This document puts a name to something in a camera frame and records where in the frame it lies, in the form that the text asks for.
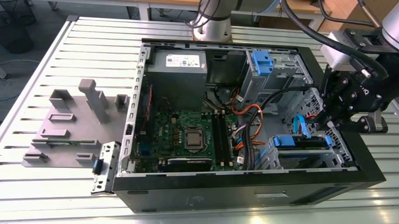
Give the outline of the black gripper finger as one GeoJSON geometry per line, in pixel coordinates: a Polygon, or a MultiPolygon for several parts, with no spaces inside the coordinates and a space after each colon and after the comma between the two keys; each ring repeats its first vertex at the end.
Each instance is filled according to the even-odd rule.
{"type": "Polygon", "coordinates": [[[358,120],[336,120],[332,122],[337,130],[352,133],[373,134],[373,133],[386,133],[388,125],[384,118],[378,115],[361,116],[358,120]]]}
{"type": "Polygon", "coordinates": [[[322,108],[316,116],[317,130],[326,131],[329,121],[337,127],[349,119],[348,107],[352,102],[349,77],[349,72],[333,70],[329,66],[325,67],[318,88],[322,108]]]}

